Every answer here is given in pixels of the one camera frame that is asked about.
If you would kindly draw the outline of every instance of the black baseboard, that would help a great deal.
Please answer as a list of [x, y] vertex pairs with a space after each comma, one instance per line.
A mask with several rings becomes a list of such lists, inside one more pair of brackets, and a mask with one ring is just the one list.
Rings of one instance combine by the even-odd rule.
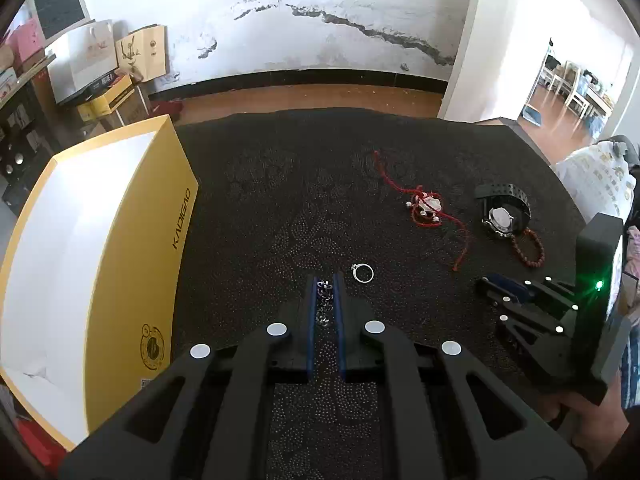
[[348, 68], [310, 68], [308, 70], [275, 70], [232, 75], [217, 79], [207, 79], [199, 83], [187, 84], [155, 92], [152, 100], [170, 101], [200, 95], [216, 94], [243, 88], [263, 86], [309, 85], [309, 84], [360, 84], [393, 86], [425, 92], [444, 94], [447, 82], [441, 79], [419, 75], [379, 72], [377, 70], [351, 70]]

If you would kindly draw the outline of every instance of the black textured mat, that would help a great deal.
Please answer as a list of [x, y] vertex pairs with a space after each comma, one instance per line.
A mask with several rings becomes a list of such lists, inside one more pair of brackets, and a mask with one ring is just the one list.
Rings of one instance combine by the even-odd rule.
[[[384, 323], [434, 346], [456, 340], [501, 377], [515, 376], [493, 336], [497, 313], [475, 297], [474, 280], [492, 271], [574, 279], [584, 222], [552, 170], [506, 126], [331, 108], [235, 115], [178, 135], [200, 189], [178, 280], [174, 356], [200, 342], [238, 343], [303, 295], [310, 270], [327, 279], [343, 270], [348, 294], [367, 298]], [[378, 175], [373, 149], [398, 184], [439, 192], [444, 211], [466, 223], [471, 242], [458, 272], [462, 232], [451, 222], [417, 228], [407, 196]], [[540, 270], [480, 223], [475, 187], [504, 182], [529, 197], [530, 227], [546, 248]], [[360, 262], [375, 271], [367, 285], [351, 277]], [[375, 388], [339, 380], [332, 325], [318, 327], [315, 362], [312, 384], [276, 388], [269, 477], [380, 478]]]

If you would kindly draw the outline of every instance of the metal chain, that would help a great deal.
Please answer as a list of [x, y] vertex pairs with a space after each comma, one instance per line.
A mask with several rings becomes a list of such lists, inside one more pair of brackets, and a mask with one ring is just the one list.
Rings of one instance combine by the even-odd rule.
[[334, 309], [334, 286], [328, 281], [318, 282], [318, 301], [316, 303], [316, 323], [326, 327], [331, 323]]

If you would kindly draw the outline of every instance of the wristwatch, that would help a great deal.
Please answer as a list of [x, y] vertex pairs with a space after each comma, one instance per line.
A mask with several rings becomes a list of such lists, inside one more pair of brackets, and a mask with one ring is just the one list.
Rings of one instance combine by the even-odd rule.
[[513, 237], [529, 225], [529, 200], [513, 184], [482, 184], [476, 187], [476, 199], [481, 201], [482, 223], [498, 236]]

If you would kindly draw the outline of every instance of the watch face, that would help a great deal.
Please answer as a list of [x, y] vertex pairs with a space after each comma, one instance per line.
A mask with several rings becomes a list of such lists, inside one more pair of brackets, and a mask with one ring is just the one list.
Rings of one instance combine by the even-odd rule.
[[489, 218], [492, 225], [498, 229], [498, 231], [503, 233], [510, 233], [512, 231], [513, 217], [505, 208], [498, 207], [491, 209], [491, 211], [489, 211]]
[[616, 304], [618, 294], [620, 293], [620, 281], [622, 280], [622, 236], [618, 242], [618, 248], [613, 256], [613, 265], [611, 269], [611, 282], [609, 289], [609, 305], [607, 306], [607, 317], [611, 314], [613, 306]]

